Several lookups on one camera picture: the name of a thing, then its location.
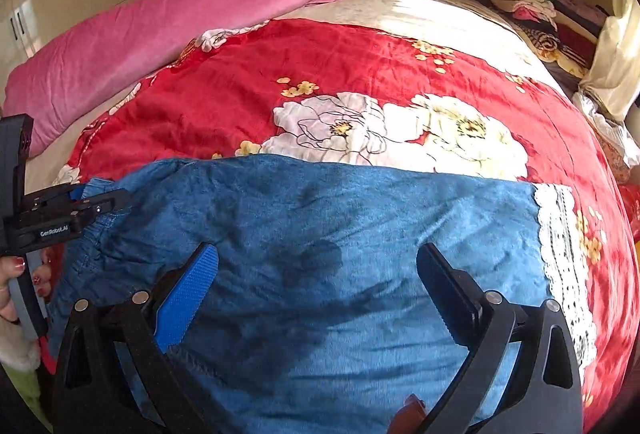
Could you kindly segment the left hand red nails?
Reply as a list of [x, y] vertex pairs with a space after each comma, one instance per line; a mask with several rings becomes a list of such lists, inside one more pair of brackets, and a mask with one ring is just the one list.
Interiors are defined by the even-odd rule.
[[[41, 265], [32, 273], [32, 283], [40, 298], [48, 298], [52, 292], [53, 272], [51, 262], [54, 258], [54, 249], [50, 248], [39, 252]], [[26, 261], [18, 256], [4, 256], [1, 259], [0, 282], [0, 310], [1, 317], [11, 324], [19, 326], [21, 319], [12, 301], [9, 282], [17, 279], [26, 269]]]

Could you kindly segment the green sleeve left forearm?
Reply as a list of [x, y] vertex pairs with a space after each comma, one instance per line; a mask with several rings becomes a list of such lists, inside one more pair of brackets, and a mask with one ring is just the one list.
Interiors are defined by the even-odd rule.
[[34, 341], [25, 338], [22, 328], [1, 319], [1, 365], [25, 405], [42, 426], [52, 432], [52, 425], [42, 411], [37, 369], [40, 367], [40, 349]]

